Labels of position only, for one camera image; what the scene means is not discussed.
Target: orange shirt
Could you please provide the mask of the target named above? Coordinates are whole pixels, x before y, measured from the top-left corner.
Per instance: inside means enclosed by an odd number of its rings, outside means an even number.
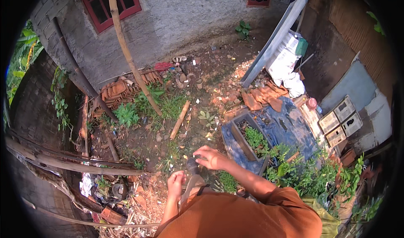
[[[272,192],[266,204],[227,193],[195,196],[159,238],[320,237],[318,214],[290,187]]]

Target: shoe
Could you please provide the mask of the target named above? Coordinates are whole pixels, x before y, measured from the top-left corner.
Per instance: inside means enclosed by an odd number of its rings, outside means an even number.
[[[189,157],[187,164],[186,164],[187,170],[192,174],[192,175],[197,175],[199,174],[198,170],[198,164],[195,161],[195,158]]]

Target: person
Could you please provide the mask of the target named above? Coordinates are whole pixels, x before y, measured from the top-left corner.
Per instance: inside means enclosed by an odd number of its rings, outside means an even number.
[[[208,146],[194,155],[201,158],[188,159],[192,177],[182,196],[184,171],[167,181],[167,204],[154,237],[320,237],[320,217],[293,188],[279,188]],[[198,164],[230,173],[262,204],[211,190],[198,174]]]

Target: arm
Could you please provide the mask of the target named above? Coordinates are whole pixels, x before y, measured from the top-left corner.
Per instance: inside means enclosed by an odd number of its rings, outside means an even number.
[[[260,201],[265,200],[271,192],[279,189],[275,184],[244,169],[219,151],[208,146],[201,147],[194,155],[205,157],[207,160],[197,159],[196,162],[208,169],[224,170],[230,173],[251,195]]]
[[[167,180],[169,193],[167,196],[166,207],[164,208],[163,218],[155,233],[155,237],[165,229],[165,227],[178,217],[178,201],[181,199],[182,185],[185,183],[184,171],[177,171],[171,174]]]

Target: red window frame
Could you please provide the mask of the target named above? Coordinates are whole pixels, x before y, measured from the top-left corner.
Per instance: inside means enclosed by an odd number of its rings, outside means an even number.
[[[271,0],[266,0],[266,1],[255,1],[255,0],[248,0],[247,1],[247,6],[255,7],[255,6],[260,6],[260,7],[268,7],[270,5]]]
[[[91,19],[93,20],[95,28],[98,30],[99,33],[101,33],[105,29],[112,26],[114,24],[114,22],[112,21],[112,18],[109,17],[107,9],[105,8],[103,1],[99,0],[100,3],[101,3],[102,8],[104,10],[104,13],[107,16],[107,20],[104,21],[103,23],[100,23],[99,20],[98,20],[97,15],[94,13],[93,7],[91,6],[92,1],[93,0],[83,0],[84,5],[86,6],[88,13],[90,14]],[[124,18],[126,18],[126,17],[128,17],[128,16],[142,10],[142,7],[140,6],[139,0],[133,0],[134,6],[132,6],[130,8],[125,7],[125,4],[124,4],[123,0],[117,0],[117,1],[120,1],[121,5],[122,5],[122,8],[123,8],[123,11],[119,15],[120,20],[122,20],[122,19],[124,19]]]

